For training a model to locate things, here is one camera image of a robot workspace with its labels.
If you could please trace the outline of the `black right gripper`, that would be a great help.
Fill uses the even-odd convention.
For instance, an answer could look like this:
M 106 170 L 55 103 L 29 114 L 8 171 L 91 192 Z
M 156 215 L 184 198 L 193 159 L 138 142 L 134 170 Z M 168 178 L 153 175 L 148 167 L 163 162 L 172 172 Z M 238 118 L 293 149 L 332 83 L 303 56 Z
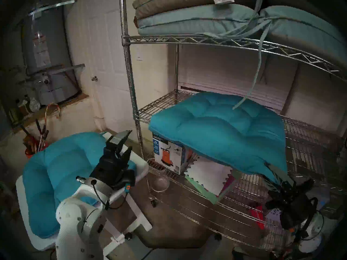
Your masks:
M 315 181 L 310 178 L 297 184 L 287 172 L 267 162 L 264 165 L 275 177 L 274 181 L 262 178 L 271 198 L 266 202 L 266 208 L 280 210 L 280 224 L 284 230 L 300 225 L 305 220 L 310 224 L 317 212 L 318 199 L 309 199 L 306 193 L 313 189 Z

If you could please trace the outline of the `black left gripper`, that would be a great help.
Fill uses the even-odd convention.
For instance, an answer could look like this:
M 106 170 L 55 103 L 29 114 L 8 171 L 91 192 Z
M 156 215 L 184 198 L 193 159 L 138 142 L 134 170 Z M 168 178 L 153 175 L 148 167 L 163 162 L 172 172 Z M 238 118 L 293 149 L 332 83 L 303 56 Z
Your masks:
M 135 186 L 135 171 L 129 168 L 133 147 L 130 146 L 120 157 L 117 157 L 131 133 L 132 130 L 125 130 L 116 135 L 105 133 L 106 150 L 103 151 L 99 163 L 90 174 L 91 178 L 102 181 L 113 190 L 119 190 L 127 184 Z

